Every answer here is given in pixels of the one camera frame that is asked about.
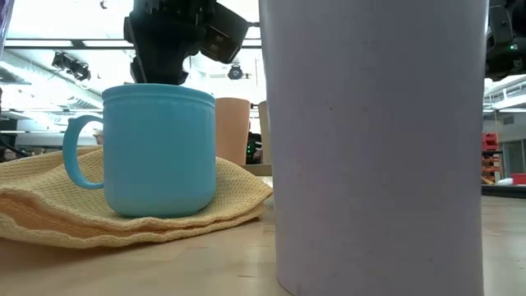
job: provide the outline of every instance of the tan cup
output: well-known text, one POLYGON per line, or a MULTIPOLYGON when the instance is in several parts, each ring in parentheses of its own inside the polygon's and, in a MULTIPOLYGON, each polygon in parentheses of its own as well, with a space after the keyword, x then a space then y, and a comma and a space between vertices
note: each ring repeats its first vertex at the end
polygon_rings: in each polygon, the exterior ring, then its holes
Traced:
POLYGON ((250 102, 219 98, 215 101, 215 154, 235 164, 247 161, 250 102))

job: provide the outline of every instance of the ceiling fixture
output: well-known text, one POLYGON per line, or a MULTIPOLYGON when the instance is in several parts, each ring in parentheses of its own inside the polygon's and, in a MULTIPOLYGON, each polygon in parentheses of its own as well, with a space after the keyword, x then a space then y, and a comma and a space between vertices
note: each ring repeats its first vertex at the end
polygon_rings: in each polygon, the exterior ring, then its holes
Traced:
POLYGON ((56 67, 59 71, 66 70, 66 73, 73 75, 76 81, 91 79, 89 65, 85 62, 70 58, 65 53, 55 53, 51 66, 56 67))
POLYGON ((230 71, 228 71, 228 78, 230 78, 230 80, 238 80, 242 77, 243 71, 241 70, 241 66, 239 66, 238 64, 232 65, 230 71))

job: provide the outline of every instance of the mug rim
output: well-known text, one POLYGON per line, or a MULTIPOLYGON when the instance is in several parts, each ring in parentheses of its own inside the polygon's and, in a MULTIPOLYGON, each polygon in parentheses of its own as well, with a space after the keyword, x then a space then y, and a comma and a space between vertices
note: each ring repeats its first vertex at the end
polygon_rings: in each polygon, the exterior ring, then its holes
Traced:
POLYGON ((215 98, 204 91, 194 90, 185 86, 173 86, 155 83, 135 83, 122 86, 113 86, 102 92, 104 103, 122 99, 122 97, 137 97, 145 95, 161 95, 163 97, 183 97, 184 99, 198 100, 203 103, 215 104, 215 98))

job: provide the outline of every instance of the ceiling light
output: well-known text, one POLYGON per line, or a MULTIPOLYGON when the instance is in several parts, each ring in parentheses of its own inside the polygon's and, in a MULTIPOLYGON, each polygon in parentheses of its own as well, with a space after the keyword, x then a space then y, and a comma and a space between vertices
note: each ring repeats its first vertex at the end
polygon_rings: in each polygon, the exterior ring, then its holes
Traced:
POLYGON ((243 40, 243 46, 261 46, 261 40, 260 39, 243 40))
POLYGON ((25 131, 0 131, 0 133, 25 133, 25 131))
POLYGON ((526 103, 526 95, 517 95, 515 97, 508 97, 500 102, 494 103, 492 107, 494 109, 504 109, 524 103, 526 103))
POLYGON ((35 108, 9 108, 10 111, 15 112, 62 112, 62 109, 35 109, 35 108))
POLYGON ((86 40, 84 45, 87 47, 125 47, 133 46, 133 44, 126 40, 115 39, 115 40, 86 40))
POLYGON ((27 131, 28 133, 62 133, 60 131, 27 131))
POLYGON ((526 112, 525 108, 508 108, 508 109, 501 109, 499 112, 503 113, 524 113, 526 112))
POLYGON ((28 46, 28 47, 73 47, 69 40, 6 40, 6 47, 9 46, 28 46))

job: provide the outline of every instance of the red object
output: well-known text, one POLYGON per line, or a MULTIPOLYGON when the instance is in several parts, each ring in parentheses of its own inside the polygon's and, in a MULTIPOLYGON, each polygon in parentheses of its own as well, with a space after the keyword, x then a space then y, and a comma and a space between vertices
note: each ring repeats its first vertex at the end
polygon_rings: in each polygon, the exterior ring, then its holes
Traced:
POLYGON ((526 184, 526 173, 513 173, 511 177, 514 185, 526 184))
POLYGON ((482 134, 482 151, 493 151, 499 149, 497 135, 494 132, 484 132, 482 134))

